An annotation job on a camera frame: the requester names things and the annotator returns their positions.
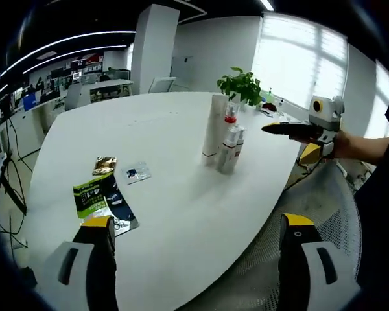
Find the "person's arm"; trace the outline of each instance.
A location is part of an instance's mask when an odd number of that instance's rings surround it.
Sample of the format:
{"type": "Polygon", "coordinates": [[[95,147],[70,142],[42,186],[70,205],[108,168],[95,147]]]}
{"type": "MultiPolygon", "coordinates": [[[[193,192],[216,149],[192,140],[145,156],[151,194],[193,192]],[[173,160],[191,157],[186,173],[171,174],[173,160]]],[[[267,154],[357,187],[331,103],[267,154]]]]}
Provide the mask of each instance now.
{"type": "Polygon", "coordinates": [[[377,165],[389,145],[389,137],[368,139],[340,131],[335,138],[333,154],[339,159],[355,159],[377,165]]]}

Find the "green packet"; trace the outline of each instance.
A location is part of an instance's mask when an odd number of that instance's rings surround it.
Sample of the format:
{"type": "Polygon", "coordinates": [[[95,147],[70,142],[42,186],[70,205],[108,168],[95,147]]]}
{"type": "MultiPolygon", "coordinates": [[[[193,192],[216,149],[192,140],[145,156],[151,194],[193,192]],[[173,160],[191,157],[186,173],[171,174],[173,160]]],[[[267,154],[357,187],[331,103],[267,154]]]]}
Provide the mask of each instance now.
{"type": "Polygon", "coordinates": [[[115,236],[139,226],[130,206],[119,191],[113,172],[73,187],[78,217],[113,216],[115,236]]]}

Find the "oval table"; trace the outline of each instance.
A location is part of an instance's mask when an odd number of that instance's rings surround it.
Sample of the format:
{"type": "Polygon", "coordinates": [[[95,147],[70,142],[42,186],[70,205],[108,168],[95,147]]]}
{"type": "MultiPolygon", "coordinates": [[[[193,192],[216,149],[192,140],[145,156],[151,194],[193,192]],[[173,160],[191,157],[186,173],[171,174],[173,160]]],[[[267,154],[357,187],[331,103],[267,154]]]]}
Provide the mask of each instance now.
{"type": "Polygon", "coordinates": [[[37,276],[78,231],[72,187],[98,156],[118,158],[115,178],[140,226],[116,238],[120,310],[174,310],[217,280],[274,208],[300,144],[261,131],[273,119],[249,108],[230,176],[201,164],[212,93],[117,98],[57,117],[38,155],[23,234],[37,276]],[[150,179],[127,185],[121,169],[145,161],[150,179]]]}

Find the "gold packet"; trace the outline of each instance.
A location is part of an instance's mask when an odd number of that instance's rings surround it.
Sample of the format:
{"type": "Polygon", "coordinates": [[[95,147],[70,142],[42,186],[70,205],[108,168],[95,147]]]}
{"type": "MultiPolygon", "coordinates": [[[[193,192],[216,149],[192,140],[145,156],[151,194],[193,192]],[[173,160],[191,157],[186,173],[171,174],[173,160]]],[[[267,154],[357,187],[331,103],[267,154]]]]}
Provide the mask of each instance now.
{"type": "Polygon", "coordinates": [[[114,171],[115,166],[117,166],[116,157],[98,157],[97,162],[95,162],[95,167],[92,171],[92,174],[105,175],[114,171]]]}

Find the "green plant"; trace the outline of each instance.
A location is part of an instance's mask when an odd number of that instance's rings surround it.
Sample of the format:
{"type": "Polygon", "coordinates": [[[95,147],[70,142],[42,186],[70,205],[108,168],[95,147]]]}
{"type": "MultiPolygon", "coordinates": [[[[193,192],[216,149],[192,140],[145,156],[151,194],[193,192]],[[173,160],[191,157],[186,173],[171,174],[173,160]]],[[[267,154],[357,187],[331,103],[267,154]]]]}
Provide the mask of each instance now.
{"type": "Polygon", "coordinates": [[[237,71],[237,76],[223,76],[217,82],[222,94],[229,96],[229,100],[233,100],[236,95],[241,96],[241,101],[247,100],[250,106],[256,106],[261,102],[261,81],[253,79],[253,73],[244,73],[241,68],[231,67],[233,71],[237,71]]]}

